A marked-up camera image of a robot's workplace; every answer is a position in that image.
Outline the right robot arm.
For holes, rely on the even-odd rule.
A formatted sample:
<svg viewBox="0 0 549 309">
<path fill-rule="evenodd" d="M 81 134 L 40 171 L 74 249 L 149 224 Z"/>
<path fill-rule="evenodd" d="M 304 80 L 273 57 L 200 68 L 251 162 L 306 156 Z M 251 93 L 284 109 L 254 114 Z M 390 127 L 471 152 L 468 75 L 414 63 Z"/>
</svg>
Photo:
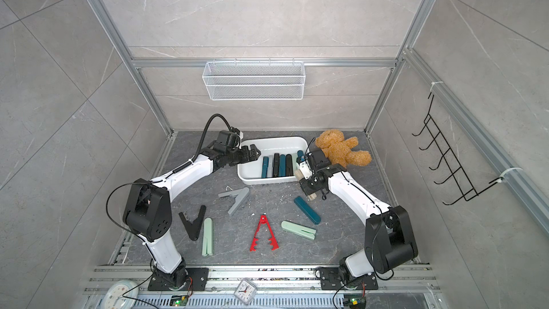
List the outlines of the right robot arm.
<svg viewBox="0 0 549 309">
<path fill-rule="evenodd" d="M 345 167 L 332 164 L 322 150 L 299 152 L 295 177 L 303 193 L 331 193 L 342 200 L 365 226 L 364 248 L 344 257 L 338 267 L 342 286 L 354 286 L 363 276 L 385 274 L 419 254 L 410 216 L 369 193 Z"/>
</svg>

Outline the grey pliers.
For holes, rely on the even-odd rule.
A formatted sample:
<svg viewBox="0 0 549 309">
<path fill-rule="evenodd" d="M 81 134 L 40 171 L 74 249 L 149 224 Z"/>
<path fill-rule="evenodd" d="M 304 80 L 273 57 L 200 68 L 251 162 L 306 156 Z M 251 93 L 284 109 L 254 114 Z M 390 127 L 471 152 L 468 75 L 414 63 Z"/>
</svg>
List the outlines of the grey pliers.
<svg viewBox="0 0 549 309">
<path fill-rule="evenodd" d="M 267 178 L 272 178 L 273 175 L 273 163 L 274 163 L 274 157 L 272 155 L 269 156 L 269 164 L 267 167 Z"/>
<path fill-rule="evenodd" d="M 219 198 L 230 197 L 234 199 L 234 204 L 227 212 L 229 216 L 233 216 L 236 213 L 236 211 L 240 207 L 242 207 L 250 197 L 250 189 L 248 187 L 243 187 L 242 189 L 239 189 L 239 190 L 232 190 L 232 191 L 227 191 L 225 193 L 220 193 L 218 194 L 218 197 Z"/>
</svg>

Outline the light green pliers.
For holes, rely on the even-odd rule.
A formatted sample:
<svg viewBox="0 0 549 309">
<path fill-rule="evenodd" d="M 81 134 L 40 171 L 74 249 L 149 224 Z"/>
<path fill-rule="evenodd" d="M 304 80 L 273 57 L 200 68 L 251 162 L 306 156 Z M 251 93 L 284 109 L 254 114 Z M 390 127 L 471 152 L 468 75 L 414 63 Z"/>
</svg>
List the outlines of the light green pliers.
<svg viewBox="0 0 549 309">
<path fill-rule="evenodd" d="M 282 221 L 281 228 L 288 233 L 304 237 L 308 240 L 314 240 L 316 237 L 316 229 L 305 227 L 303 225 L 291 223 L 289 221 Z"/>
<path fill-rule="evenodd" d="M 293 157 L 293 169 L 297 170 L 298 168 L 299 168 L 299 157 L 296 154 Z"/>
<path fill-rule="evenodd" d="M 204 234 L 202 239 L 202 256 L 213 255 L 213 221 L 210 217 L 204 219 Z"/>
</svg>

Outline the dark teal pliers floor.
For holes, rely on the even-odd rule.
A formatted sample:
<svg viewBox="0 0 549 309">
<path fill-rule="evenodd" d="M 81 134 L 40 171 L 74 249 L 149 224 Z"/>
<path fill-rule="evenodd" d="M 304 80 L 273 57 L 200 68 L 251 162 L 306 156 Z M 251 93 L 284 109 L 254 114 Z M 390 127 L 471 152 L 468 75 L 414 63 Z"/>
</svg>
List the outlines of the dark teal pliers floor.
<svg viewBox="0 0 549 309">
<path fill-rule="evenodd" d="M 294 204 L 311 220 L 312 223 L 318 225 L 321 223 L 321 217 L 307 204 L 300 196 L 293 200 Z"/>
</svg>

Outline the beige wooden pliers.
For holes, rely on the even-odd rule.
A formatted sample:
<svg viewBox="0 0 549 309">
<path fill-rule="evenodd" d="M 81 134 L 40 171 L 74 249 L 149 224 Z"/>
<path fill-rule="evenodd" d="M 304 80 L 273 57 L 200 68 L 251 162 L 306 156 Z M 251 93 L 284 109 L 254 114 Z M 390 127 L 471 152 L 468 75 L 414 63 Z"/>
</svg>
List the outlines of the beige wooden pliers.
<svg viewBox="0 0 549 309">
<path fill-rule="evenodd" d="M 309 201 L 317 197 L 315 183 L 312 181 L 313 173 L 309 167 L 302 166 L 294 170 L 294 176 L 300 183 L 300 187 Z"/>
</svg>

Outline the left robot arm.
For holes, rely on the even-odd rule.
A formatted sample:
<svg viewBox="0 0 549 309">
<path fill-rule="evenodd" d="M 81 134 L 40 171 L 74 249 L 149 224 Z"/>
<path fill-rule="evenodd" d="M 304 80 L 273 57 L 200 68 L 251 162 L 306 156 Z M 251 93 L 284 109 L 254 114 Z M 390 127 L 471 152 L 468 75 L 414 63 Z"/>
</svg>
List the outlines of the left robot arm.
<svg viewBox="0 0 549 309">
<path fill-rule="evenodd" d="M 259 160 L 255 144 L 242 145 L 243 134 L 236 128 L 223 130 L 215 141 L 199 147 L 191 159 L 174 170 L 152 180 L 138 179 L 130 185 L 130 193 L 122 222 L 149 251 L 153 277 L 172 290 L 187 284 L 188 272 L 184 258 L 172 239 L 172 202 L 188 187 L 225 166 L 236 166 Z"/>
</svg>

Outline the dark teal pliers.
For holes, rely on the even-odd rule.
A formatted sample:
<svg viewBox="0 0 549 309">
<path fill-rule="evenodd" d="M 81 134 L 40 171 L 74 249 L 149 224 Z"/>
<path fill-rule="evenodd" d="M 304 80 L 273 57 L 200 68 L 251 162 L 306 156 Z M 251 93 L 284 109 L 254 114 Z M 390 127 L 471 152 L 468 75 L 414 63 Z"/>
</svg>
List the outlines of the dark teal pliers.
<svg viewBox="0 0 549 309">
<path fill-rule="evenodd" d="M 302 163 L 305 161 L 305 154 L 302 150 L 297 151 L 297 163 Z"/>
</svg>

